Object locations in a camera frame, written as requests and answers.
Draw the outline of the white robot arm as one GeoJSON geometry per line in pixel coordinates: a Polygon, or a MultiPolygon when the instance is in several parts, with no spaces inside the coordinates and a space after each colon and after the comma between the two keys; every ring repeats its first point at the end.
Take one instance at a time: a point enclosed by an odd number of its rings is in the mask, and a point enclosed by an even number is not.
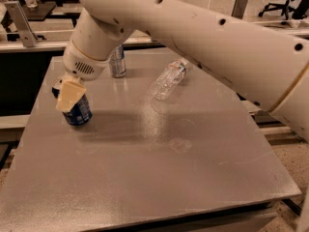
{"type": "Polygon", "coordinates": [[[139,30],[309,140],[309,42],[179,0],[79,0],[63,61],[94,80],[139,30]]]}

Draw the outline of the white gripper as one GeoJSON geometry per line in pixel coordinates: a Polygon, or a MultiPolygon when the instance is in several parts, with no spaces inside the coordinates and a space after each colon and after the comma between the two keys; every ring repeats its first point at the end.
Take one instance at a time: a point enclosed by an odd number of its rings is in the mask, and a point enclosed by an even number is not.
{"type": "Polygon", "coordinates": [[[65,70],[70,75],[61,78],[56,109],[70,112],[86,93],[83,80],[97,79],[109,65],[109,57],[109,49],[92,43],[70,41],[63,56],[65,70]]]}

